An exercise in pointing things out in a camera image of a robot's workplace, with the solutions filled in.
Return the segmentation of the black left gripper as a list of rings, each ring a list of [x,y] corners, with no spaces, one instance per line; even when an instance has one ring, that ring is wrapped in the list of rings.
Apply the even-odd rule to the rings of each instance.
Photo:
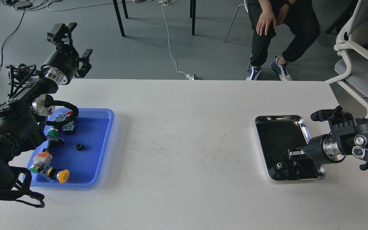
[[[84,78],[92,68],[90,55],[93,49],[86,49],[81,57],[73,46],[72,31],[77,23],[68,25],[55,24],[50,32],[47,32],[47,41],[55,45],[55,51],[41,67],[42,73],[47,77],[56,74],[54,80],[58,85],[68,85],[73,76]]]

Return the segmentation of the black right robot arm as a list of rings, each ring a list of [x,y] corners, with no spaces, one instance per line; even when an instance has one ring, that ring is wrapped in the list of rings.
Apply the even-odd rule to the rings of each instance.
[[[341,163],[346,156],[352,155],[365,162],[359,169],[368,169],[368,119],[353,118],[341,106],[318,110],[311,114],[311,119],[328,121],[330,133],[313,137],[305,147],[288,149],[291,159],[294,156],[308,156],[315,163],[325,165]]]

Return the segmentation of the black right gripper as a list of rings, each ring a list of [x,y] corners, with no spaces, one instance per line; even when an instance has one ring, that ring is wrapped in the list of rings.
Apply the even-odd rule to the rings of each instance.
[[[341,163],[346,158],[331,134],[313,137],[307,147],[289,149],[288,155],[296,163],[313,163],[314,160],[321,165]]]

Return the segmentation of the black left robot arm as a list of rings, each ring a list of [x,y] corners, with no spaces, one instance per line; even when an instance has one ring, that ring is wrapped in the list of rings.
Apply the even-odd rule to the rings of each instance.
[[[40,70],[36,65],[7,66],[11,90],[7,101],[0,104],[0,200],[20,202],[20,198],[27,195],[39,204],[22,203],[43,208],[44,195],[30,190],[32,172],[40,172],[60,182],[69,177],[67,170],[57,170],[49,165],[52,156],[46,151],[36,157],[30,169],[10,166],[9,162],[22,152],[36,149],[46,140],[57,145],[61,139],[44,134],[45,126],[61,128],[79,116],[75,105],[54,100],[51,96],[59,85],[68,85],[73,77],[85,77],[92,67],[89,62],[92,49],[79,56],[73,46],[72,32],[76,26],[76,22],[55,24],[47,33],[47,41],[56,48]]]

